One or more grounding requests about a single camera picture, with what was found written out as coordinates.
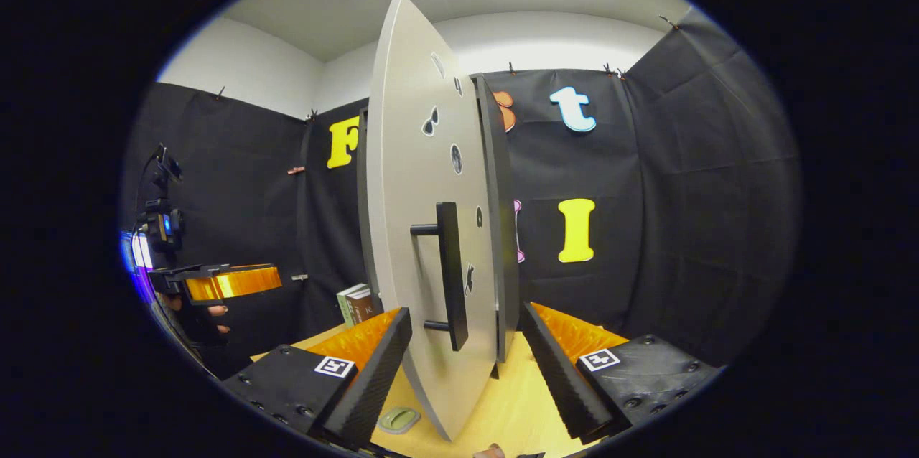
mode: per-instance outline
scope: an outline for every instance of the hook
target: hook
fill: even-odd
[[[664,22],[669,23],[670,26],[673,27],[674,29],[680,29],[679,26],[676,26],[673,22],[671,22],[670,20],[667,20],[667,17],[665,17],[663,14],[658,14],[658,17],[660,17],[661,19],[663,19]]]

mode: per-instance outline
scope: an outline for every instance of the door handle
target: door handle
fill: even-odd
[[[469,338],[463,294],[460,224],[456,202],[437,202],[436,225],[412,225],[411,235],[436,235],[440,245],[440,275],[444,282],[447,321],[424,320],[424,328],[450,333],[450,345],[459,352]]]

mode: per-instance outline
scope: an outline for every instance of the wooden table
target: wooden table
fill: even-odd
[[[345,328],[341,324],[292,346],[306,350],[306,347]],[[258,360],[264,355],[259,354],[252,359]],[[473,452],[487,449],[492,442],[501,446],[506,458],[537,452],[545,452],[545,458],[562,458],[593,445],[583,445],[578,439],[568,437],[522,333],[516,333],[509,347],[508,360],[498,366],[498,374],[500,379],[489,378],[459,437],[455,441],[445,441],[424,415],[405,372],[399,367],[380,415],[395,406],[404,406],[420,413],[421,419],[403,435],[393,435],[377,428],[370,441],[418,458],[470,458]]]

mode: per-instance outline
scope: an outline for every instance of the gray door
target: gray door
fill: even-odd
[[[434,26],[411,1],[393,0],[370,87],[362,238],[368,279],[383,308],[409,308],[413,336],[403,367],[444,439],[462,430],[497,352],[491,216],[475,96],[472,79]],[[457,247],[446,253],[443,236],[430,232],[439,222],[439,203],[456,207],[447,231]],[[441,212],[447,225],[451,209]],[[423,228],[413,235],[413,225],[427,225],[428,235]],[[461,314],[465,334],[457,327]],[[452,335],[443,330],[449,318]],[[426,321],[440,330],[426,328]]]

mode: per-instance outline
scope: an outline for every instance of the white wall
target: white wall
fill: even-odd
[[[521,12],[477,14],[434,24],[467,73],[508,69],[627,71],[662,32],[587,14]],[[377,42],[325,63],[313,108],[319,112],[370,95]]]
[[[282,39],[218,17],[160,72],[157,81],[239,99],[306,118],[316,99],[322,62]]]

